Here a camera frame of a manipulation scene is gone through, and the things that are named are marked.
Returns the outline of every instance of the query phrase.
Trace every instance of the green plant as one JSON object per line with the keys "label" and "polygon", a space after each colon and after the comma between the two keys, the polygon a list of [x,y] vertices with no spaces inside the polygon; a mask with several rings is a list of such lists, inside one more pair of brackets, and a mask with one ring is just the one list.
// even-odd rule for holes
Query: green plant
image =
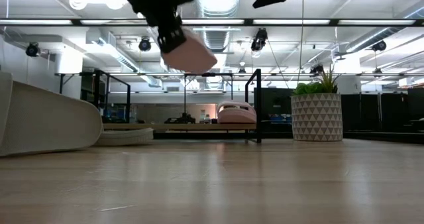
{"label": "green plant", "polygon": [[333,71],[330,70],[330,72],[321,74],[321,83],[323,84],[323,93],[337,93],[339,90],[337,88],[336,80],[339,78],[340,75],[338,75],[336,78],[333,79]]}
{"label": "green plant", "polygon": [[333,71],[322,72],[320,82],[313,82],[310,84],[299,83],[294,90],[294,95],[303,95],[303,94],[314,94],[314,93],[337,93],[337,84],[336,79],[333,79]]}
{"label": "green plant", "polygon": [[323,84],[319,82],[314,82],[310,84],[299,83],[297,88],[294,90],[294,95],[303,95],[303,94],[313,94],[313,93],[322,93]]}

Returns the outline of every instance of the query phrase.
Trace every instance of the potted plant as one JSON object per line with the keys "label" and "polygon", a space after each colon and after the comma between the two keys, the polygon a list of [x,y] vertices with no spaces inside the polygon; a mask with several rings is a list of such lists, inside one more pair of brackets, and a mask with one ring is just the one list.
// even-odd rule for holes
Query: potted plant
{"label": "potted plant", "polygon": [[333,71],[321,72],[319,82],[298,84],[291,97],[293,137],[304,141],[343,139],[341,96]]}

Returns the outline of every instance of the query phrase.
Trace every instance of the pink object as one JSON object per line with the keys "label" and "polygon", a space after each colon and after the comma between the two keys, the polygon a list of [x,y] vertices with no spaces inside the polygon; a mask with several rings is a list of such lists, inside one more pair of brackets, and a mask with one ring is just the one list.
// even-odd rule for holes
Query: pink object
{"label": "pink object", "polygon": [[218,105],[218,123],[255,124],[256,111],[246,102],[224,101]]}
{"label": "pink object", "polygon": [[209,71],[218,61],[203,41],[189,29],[183,28],[187,41],[168,54],[162,53],[165,64],[171,68],[202,74]]}

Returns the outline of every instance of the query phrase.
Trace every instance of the ceiling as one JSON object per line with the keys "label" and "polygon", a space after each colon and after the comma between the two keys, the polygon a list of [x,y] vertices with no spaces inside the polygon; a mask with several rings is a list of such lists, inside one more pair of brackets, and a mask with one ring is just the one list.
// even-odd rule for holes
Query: ceiling
{"label": "ceiling", "polygon": [[[255,0],[240,0],[236,17],[238,18],[348,18],[348,19],[400,19],[402,13],[411,7],[424,7],[424,0],[288,0],[285,3],[254,9]],[[112,10],[103,4],[88,4],[82,10],[74,10],[69,6],[69,0],[0,0],[0,17],[6,17],[7,7],[9,18],[136,18],[130,5],[122,9]],[[197,18],[195,5],[186,4],[180,8],[183,19]],[[259,58],[253,58],[250,51],[252,37],[258,27],[233,27],[229,46],[230,55],[222,69],[223,72],[236,72],[240,62],[245,67],[262,68],[263,72],[278,72],[277,64],[285,72],[296,72],[299,66],[308,68],[310,59],[323,49],[337,44],[343,45],[360,38],[375,28],[370,27],[266,27],[269,44],[261,51]],[[146,27],[102,27],[103,33],[111,32],[117,38],[117,47],[143,70],[163,72],[160,67],[160,51],[155,44],[149,52],[140,52],[138,43],[142,36],[149,36]],[[63,36],[75,44],[84,47],[88,28],[69,27],[9,27],[9,34],[55,34]],[[370,72],[376,66],[402,60],[411,54],[423,50],[424,38],[413,40],[424,34],[424,27],[406,28],[385,39],[388,48],[382,55],[377,52],[363,50],[358,52],[360,69]],[[121,65],[107,54],[92,54],[98,58],[105,71],[121,71]],[[412,62],[394,66],[385,72],[401,72],[406,69],[424,66],[424,56]]]}

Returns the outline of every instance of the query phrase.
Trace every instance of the white geometric planter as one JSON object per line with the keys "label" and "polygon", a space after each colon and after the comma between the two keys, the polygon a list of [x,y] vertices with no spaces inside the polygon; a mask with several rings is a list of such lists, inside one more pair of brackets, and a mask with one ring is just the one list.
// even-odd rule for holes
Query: white geometric planter
{"label": "white geometric planter", "polygon": [[293,137],[304,141],[343,139],[340,94],[317,93],[291,97]]}

